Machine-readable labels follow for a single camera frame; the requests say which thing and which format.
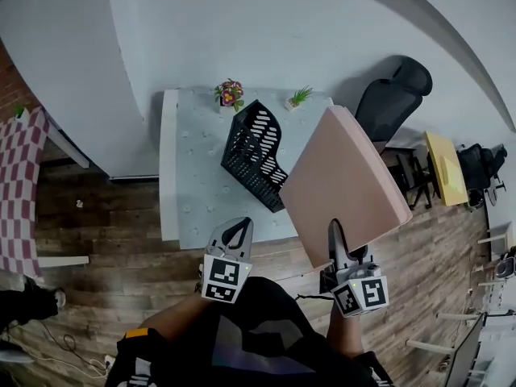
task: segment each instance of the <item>brick wall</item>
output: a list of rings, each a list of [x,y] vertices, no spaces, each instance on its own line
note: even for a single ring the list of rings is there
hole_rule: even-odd
[[[0,122],[10,118],[18,105],[32,110],[39,104],[0,40]]]

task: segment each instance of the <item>black mesh file organizer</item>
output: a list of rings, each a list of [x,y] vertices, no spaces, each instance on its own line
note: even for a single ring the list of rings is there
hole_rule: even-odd
[[[258,100],[235,115],[221,165],[272,212],[285,208],[279,191],[287,174],[276,162],[281,129]]]

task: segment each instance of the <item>black shirt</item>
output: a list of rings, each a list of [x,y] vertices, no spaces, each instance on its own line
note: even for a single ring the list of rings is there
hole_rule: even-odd
[[[108,387],[197,379],[210,385],[239,380],[392,385],[374,353],[354,360],[339,354],[278,284],[258,277],[246,281],[235,304],[207,307],[173,343],[150,329],[147,335],[124,337],[118,350]]]

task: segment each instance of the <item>pink board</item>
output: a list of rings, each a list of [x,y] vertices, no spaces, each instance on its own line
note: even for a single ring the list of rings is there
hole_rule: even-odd
[[[412,218],[377,150],[341,106],[326,109],[280,196],[314,267],[329,261],[332,219],[354,251]]]

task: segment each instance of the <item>pink flowers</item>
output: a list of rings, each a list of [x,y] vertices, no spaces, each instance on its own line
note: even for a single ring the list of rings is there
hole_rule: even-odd
[[[215,100],[219,101],[221,106],[233,106],[235,112],[243,106],[242,96],[243,89],[239,81],[227,79],[215,88]]]
[[[235,96],[228,89],[222,91],[220,98],[224,106],[231,106],[235,102]]]

